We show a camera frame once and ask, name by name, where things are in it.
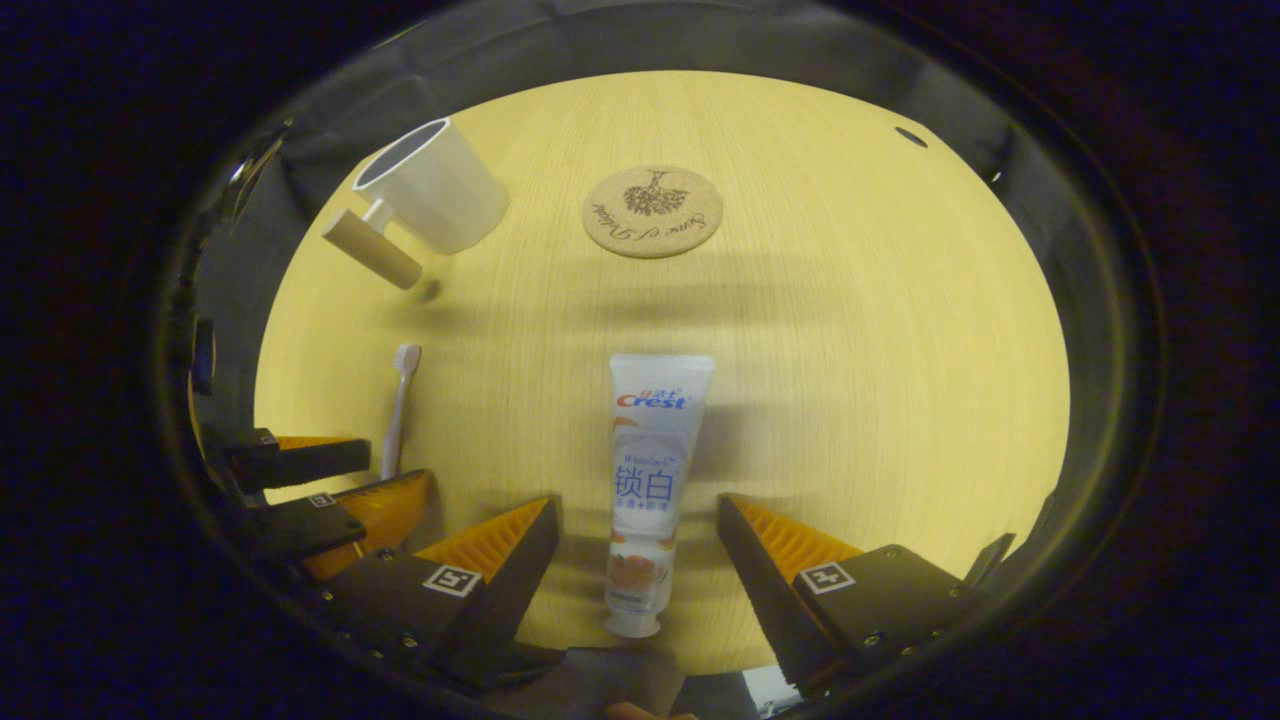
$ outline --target wooden table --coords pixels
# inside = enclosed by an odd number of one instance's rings
[[[564,82],[453,119],[511,192],[502,224],[448,258],[393,224],[425,266],[399,291],[317,234],[338,209],[367,208],[348,178],[275,299],[256,423],[370,438],[376,468],[393,355],[421,343],[402,466],[439,479],[436,534],[563,498],[566,537],[520,639],[620,642],[600,626],[613,352],[716,359],[671,607],[643,641],[690,673],[774,662],[716,538],[718,493],[861,548],[902,543],[956,575],[1001,533],[1027,536],[1066,442],[1062,332],[1014,222],[927,128],[813,87],[701,72]],[[596,246],[586,192],[659,163],[716,183],[716,236],[664,260]]]

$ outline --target toothbrush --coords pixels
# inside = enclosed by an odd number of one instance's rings
[[[387,430],[387,442],[383,443],[383,479],[389,480],[399,473],[399,445],[401,445],[401,418],[404,411],[404,396],[408,393],[408,382],[417,369],[417,361],[422,357],[422,347],[404,343],[396,351],[396,369],[401,372],[401,387],[396,393],[396,414],[392,415],[392,427]]]

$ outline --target white cup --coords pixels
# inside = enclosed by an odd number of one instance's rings
[[[449,118],[384,147],[352,190],[372,202],[364,220],[375,231],[394,218],[443,255],[480,242],[507,211],[506,188]]]

